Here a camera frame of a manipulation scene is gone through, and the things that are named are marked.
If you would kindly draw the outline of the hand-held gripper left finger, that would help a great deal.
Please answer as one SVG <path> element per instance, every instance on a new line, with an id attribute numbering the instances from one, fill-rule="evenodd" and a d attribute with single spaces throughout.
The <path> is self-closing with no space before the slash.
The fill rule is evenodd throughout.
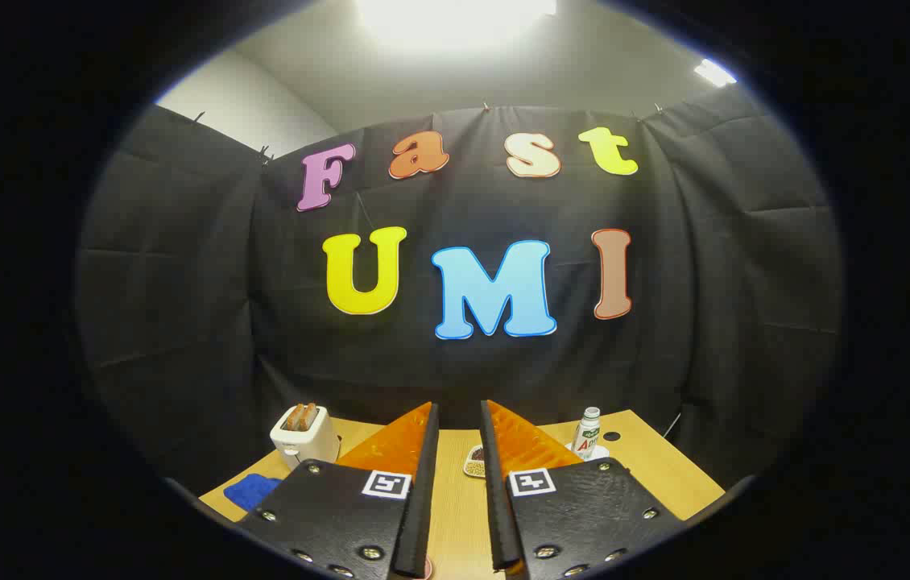
<path id="1" fill-rule="evenodd" d="M 437 443 L 427 401 L 334 462 L 298 463 L 239 531 L 323 578 L 422 578 Z"/>

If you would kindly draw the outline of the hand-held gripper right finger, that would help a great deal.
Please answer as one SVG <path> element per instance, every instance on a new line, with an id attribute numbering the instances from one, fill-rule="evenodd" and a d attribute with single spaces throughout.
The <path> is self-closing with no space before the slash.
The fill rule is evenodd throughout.
<path id="1" fill-rule="evenodd" d="M 621 462 L 581 460 L 484 400 L 481 438 L 491 558 L 511 579 L 596 579 L 683 532 Z"/>

